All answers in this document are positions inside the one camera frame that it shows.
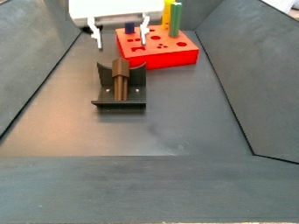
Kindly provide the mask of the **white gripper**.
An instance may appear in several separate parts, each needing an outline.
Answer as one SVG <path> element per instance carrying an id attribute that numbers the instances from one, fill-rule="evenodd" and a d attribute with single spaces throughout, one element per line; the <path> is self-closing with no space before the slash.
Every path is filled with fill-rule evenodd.
<path id="1" fill-rule="evenodd" d="M 158 20 L 164 11 L 164 0 L 69 0 L 69 17 L 78 28 L 92 30 L 90 37 L 102 49 L 100 29 L 96 25 L 140 23 L 141 45 L 145 45 L 148 23 Z"/>

